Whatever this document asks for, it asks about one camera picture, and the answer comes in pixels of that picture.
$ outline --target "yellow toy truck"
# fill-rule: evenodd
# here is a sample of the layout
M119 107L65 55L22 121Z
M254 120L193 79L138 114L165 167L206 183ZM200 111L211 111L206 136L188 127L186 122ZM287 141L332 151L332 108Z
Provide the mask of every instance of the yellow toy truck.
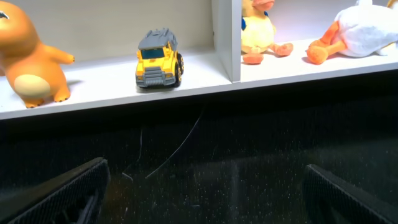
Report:
M138 45L137 58L137 86L180 86L184 61L168 28L149 31Z

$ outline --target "ribbed black rubber pad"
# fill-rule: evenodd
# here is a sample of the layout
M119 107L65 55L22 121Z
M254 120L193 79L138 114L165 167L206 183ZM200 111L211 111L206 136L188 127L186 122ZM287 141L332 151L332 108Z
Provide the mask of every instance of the ribbed black rubber pad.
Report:
M93 159L0 202L0 223L96 223L109 181L107 161Z
M303 196L312 223L398 223L398 209L316 165L305 168Z

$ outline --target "white stuffed goose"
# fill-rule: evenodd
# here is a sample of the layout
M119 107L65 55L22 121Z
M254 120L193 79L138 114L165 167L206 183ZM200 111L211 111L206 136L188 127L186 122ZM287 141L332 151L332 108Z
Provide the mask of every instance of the white stuffed goose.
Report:
M398 0L387 7L373 5L372 0L358 0L342 10L325 35L310 45L309 61L323 63L337 52L350 57L365 57L377 52L395 52L398 41Z

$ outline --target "truck wheel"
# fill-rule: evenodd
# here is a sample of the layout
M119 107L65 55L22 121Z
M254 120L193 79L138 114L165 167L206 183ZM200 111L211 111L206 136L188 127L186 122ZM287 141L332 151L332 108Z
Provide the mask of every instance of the truck wheel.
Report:
M181 68L181 75L183 75L184 74L184 68L185 68L184 67L184 58L182 58L180 53L177 54L177 60L178 60L178 64L180 65L180 68Z
M181 69L177 63L175 64L174 75L175 75L174 87L179 87L181 85Z

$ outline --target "plush toy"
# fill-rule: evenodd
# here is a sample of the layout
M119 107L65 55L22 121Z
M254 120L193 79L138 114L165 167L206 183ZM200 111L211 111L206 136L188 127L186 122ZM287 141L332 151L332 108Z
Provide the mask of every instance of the plush toy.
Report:
M311 43L309 61L322 64L337 52L350 57L365 57L376 52L388 55L396 51L398 41L398 0L387 7L373 5L372 0L358 0L342 10L327 32Z
M275 0L243 0L242 2L242 51L243 61L259 64L263 60L261 53L271 49L279 56L288 56L293 51L292 44L274 43L275 27L268 13Z
M41 105L48 96L56 102L70 97L60 63L73 55L44 45L33 23L17 6L0 1L0 64L3 75L27 108Z

